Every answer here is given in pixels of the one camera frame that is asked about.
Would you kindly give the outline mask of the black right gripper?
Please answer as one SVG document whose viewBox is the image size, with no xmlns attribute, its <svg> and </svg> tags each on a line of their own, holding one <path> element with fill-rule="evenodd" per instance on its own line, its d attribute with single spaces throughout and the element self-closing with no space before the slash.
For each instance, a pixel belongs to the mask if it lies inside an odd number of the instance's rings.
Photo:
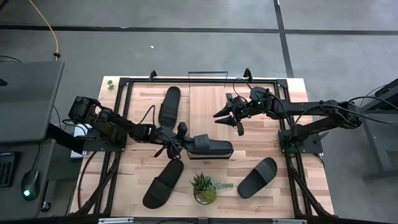
<svg viewBox="0 0 398 224">
<path fill-rule="evenodd" d="M 215 120 L 215 123 L 236 127 L 238 136 L 242 136 L 244 134 L 244 128 L 241 120 L 249 117 L 248 109 L 248 104 L 239 96 L 233 98 L 231 93 L 227 93 L 226 106 L 215 113 L 213 117 L 218 118 L 229 115 L 228 117 Z"/>
</svg>

